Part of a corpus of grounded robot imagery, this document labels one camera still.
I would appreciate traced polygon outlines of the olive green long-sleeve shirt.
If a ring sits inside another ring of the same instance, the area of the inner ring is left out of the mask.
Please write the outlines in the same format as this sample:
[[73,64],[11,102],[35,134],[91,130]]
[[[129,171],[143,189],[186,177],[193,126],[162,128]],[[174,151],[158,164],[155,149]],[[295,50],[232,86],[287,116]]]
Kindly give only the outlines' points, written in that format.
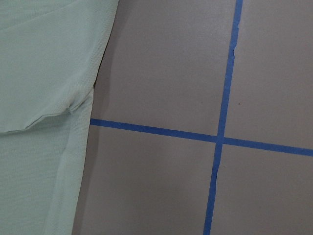
[[69,235],[116,0],[0,3],[0,232]]

